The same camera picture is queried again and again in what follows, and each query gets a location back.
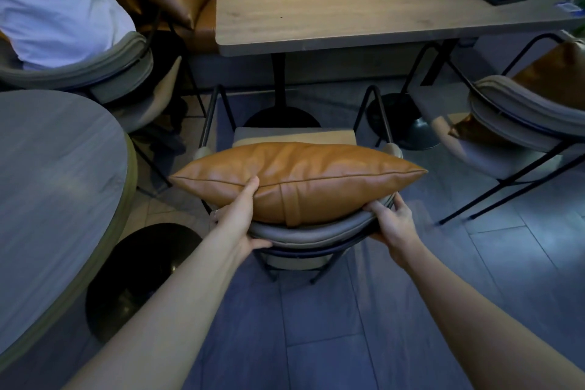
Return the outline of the person's right hand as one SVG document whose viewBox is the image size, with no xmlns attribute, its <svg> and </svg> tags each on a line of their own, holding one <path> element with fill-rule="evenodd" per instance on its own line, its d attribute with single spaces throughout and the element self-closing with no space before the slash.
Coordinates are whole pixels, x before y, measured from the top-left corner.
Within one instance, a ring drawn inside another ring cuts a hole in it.
<svg viewBox="0 0 585 390">
<path fill-rule="evenodd" d="M 393 208 L 388 209 L 389 222 L 378 223 L 380 235 L 377 238 L 387 246 L 391 258 L 410 273 L 426 247 L 415 228 L 412 211 L 399 193 L 394 195 Z"/>
</svg>

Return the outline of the person's left hand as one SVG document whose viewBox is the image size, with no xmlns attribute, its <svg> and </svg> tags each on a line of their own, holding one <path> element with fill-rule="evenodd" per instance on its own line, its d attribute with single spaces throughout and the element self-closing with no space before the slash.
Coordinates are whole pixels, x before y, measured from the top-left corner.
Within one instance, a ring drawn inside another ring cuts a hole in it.
<svg viewBox="0 0 585 390">
<path fill-rule="evenodd" d="M 231 251 L 235 254 L 238 265 L 241 265 L 254 250 L 273 246 L 273 243 L 269 240 L 258 239 L 248 235 L 252 220 L 244 221 L 238 217 L 238 196 L 230 205 L 216 211 L 214 220 L 221 235 L 220 240 L 228 243 Z"/>
</svg>

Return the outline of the grey chair with black frame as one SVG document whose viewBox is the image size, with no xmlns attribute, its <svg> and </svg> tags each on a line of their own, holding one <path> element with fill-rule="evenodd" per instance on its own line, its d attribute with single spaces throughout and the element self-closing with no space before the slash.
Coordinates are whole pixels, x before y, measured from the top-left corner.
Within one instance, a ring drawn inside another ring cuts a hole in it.
<svg viewBox="0 0 585 390">
<path fill-rule="evenodd" d="M 188 64 L 185 42 L 173 31 L 130 32 L 110 50 L 56 69 L 25 70 L 11 44 L 0 39 L 0 93 L 47 89 L 89 98 L 112 113 L 131 139 L 182 154 L 180 139 L 188 105 L 176 93 L 181 72 L 205 107 Z"/>
<path fill-rule="evenodd" d="M 249 128 L 235 125 L 229 100 L 223 85 L 214 87 L 209 100 L 205 118 L 204 131 L 199 149 L 194 159 L 211 155 L 207 147 L 212 119 L 217 100 L 221 98 L 223 106 L 234 130 L 233 146 L 260 142 L 302 142 L 305 144 L 355 144 L 359 124 L 368 106 L 370 96 L 374 96 L 374 105 L 379 106 L 383 119 L 383 131 L 388 143 L 380 150 L 386 154 L 403 158 L 402 151 L 392 142 L 390 126 L 384 111 L 383 98 L 375 85 L 370 85 L 365 92 L 354 127 L 352 129 L 326 128 Z M 358 211 L 336 222 L 319 225 L 287 228 L 281 225 L 253 223 L 251 235 L 267 239 L 273 243 L 271 248 L 254 252 L 254 257 L 272 281 L 276 281 L 280 271 L 315 271 L 316 276 L 310 280 L 316 283 L 323 277 L 348 249 L 366 237 L 373 237 L 379 231 L 379 224 L 372 213 Z"/>
<path fill-rule="evenodd" d="M 567 34 L 562 38 L 553 33 L 538 35 L 501 75 L 490 76 L 515 76 L 555 46 L 574 40 L 585 42 L 585 37 Z M 423 47 L 401 94 L 412 99 L 439 142 L 452 155 L 497 181 L 495 187 L 440 220 L 440 225 L 506 187 L 523 185 L 522 189 L 472 214 L 469 220 L 478 218 L 585 162 L 585 113 L 574 108 L 554 104 L 519 86 L 516 86 L 517 93 L 507 91 L 495 82 L 483 82 L 478 86 L 479 80 L 469 80 L 449 57 L 445 58 L 445 63 L 457 76 L 457 83 L 410 88 L 424 54 L 432 48 L 439 49 L 439 46 L 432 42 Z M 449 136 L 451 126 L 469 114 L 516 146 L 490 147 Z"/>
</svg>

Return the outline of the person's right forearm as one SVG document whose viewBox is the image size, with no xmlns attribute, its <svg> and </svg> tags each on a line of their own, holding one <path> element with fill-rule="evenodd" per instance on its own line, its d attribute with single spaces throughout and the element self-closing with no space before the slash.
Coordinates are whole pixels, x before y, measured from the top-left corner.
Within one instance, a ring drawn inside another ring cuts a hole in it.
<svg viewBox="0 0 585 390">
<path fill-rule="evenodd" d="M 404 266 L 475 390 L 585 390 L 585 372 L 441 262 L 420 239 Z"/>
</svg>

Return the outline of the person's left forearm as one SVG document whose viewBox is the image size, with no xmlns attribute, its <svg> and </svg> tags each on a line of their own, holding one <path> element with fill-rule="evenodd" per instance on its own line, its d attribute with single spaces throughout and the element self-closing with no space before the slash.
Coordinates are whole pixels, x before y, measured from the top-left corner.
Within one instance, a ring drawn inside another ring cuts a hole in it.
<svg viewBox="0 0 585 390">
<path fill-rule="evenodd" d="M 216 227 L 62 390 L 180 390 L 243 255 Z"/>
</svg>

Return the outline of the round grey wooden table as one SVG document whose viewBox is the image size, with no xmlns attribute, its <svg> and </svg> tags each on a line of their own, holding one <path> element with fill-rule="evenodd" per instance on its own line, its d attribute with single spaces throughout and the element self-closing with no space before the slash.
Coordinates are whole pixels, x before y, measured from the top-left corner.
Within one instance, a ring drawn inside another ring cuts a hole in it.
<svg viewBox="0 0 585 390">
<path fill-rule="evenodd" d="M 9 373 L 63 372 L 85 361 L 87 288 L 119 240 L 130 259 L 152 232 L 178 245 L 206 218 L 178 211 L 136 222 L 142 161 L 114 116 L 61 91 L 0 92 L 0 388 Z"/>
</svg>

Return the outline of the rectangular wooden table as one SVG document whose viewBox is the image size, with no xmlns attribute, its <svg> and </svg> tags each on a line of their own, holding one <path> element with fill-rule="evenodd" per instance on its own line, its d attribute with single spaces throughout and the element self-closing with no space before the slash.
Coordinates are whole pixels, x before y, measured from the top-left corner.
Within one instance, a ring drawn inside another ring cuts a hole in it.
<svg viewBox="0 0 585 390">
<path fill-rule="evenodd" d="M 423 80 L 429 85 L 460 39 L 572 29 L 585 19 L 563 12 L 558 2 L 494 7 L 482 0 L 216 0 L 215 40 L 222 56 L 271 55 L 274 106 L 245 127 L 318 127 L 309 113 L 286 103 L 286 53 L 443 40 Z"/>
</svg>

